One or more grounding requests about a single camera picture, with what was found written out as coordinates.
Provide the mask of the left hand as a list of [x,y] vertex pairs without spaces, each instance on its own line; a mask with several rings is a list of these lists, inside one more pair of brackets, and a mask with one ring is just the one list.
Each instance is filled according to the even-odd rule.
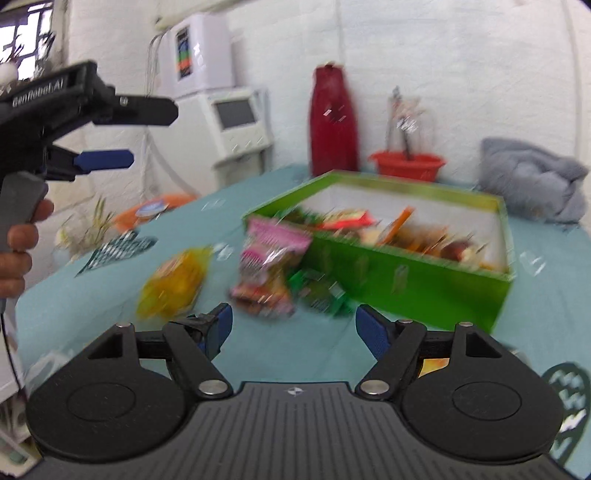
[[18,298],[25,290],[25,275],[32,269],[29,251],[39,241],[37,223],[48,219],[54,211],[54,204],[43,199],[38,204],[32,219],[13,226],[7,234],[9,250],[1,254],[0,294],[2,299]]

